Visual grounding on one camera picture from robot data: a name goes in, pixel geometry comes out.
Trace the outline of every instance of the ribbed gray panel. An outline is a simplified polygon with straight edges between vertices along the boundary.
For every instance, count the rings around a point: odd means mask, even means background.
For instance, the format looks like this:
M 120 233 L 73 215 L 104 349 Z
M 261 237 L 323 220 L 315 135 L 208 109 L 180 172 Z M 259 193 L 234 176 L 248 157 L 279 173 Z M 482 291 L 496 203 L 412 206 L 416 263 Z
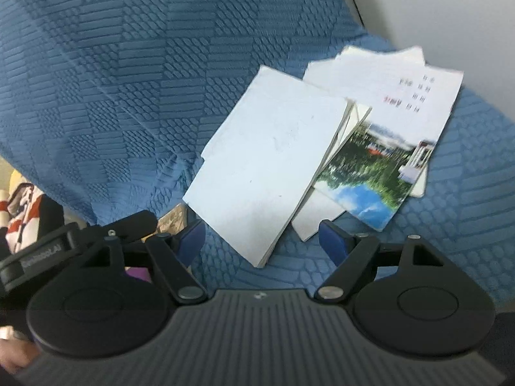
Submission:
M 123 356 L 75 361 L 45 354 L 19 375 L 28 386 L 494 386 L 504 375 L 477 353 L 439 362 L 390 354 L 346 312 L 303 290 L 218 291 L 182 307 L 153 341 Z

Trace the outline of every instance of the stack of books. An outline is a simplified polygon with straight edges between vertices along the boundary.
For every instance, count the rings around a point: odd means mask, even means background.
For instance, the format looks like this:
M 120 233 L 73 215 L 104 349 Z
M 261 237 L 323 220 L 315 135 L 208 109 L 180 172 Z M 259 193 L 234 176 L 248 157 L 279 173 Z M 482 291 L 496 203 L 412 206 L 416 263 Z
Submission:
M 423 196 L 462 80 L 425 65 L 419 47 L 346 47 L 303 80 L 262 66 L 184 201 L 255 267 L 290 222 L 302 240 L 345 211 L 383 230 L 407 196 Z

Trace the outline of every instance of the blue sky in picture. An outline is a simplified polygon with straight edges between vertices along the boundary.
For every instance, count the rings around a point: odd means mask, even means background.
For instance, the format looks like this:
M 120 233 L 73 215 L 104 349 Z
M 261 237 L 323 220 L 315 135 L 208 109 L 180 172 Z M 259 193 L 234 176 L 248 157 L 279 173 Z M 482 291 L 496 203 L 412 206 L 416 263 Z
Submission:
M 333 190 L 325 181 L 318 181 L 315 187 L 375 230 L 383 230 L 395 214 L 381 201 L 379 194 L 366 184 L 340 186 Z

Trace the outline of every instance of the blue textured fabric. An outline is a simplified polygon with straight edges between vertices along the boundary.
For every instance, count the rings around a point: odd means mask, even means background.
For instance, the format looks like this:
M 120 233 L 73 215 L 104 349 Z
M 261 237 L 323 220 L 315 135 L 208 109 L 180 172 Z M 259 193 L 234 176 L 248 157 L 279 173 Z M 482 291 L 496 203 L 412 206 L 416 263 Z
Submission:
M 0 154 L 91 222 L 162 215 L 260 64 L 301 77 L 347 43 L 392 49 L 343 0 L 0 0 Z M 496 300 L 514 295 L 514 145 L 515 125 L 464 89 L 426 196 L 380 237 L 421 234 Z M 264 269 L 212 231 L 194 264 L 211 291 L 312 292 L 333 269 L 317 237 L 290 227 Z

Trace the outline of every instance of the white wall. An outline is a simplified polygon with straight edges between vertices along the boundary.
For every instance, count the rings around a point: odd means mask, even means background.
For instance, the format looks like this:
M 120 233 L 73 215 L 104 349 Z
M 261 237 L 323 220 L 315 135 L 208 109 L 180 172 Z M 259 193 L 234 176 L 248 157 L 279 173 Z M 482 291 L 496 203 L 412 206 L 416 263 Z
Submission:
M 356 0 L 370 32 L 399 48 L 421 45 L 436 66 L 515 120 L 515 0 Z

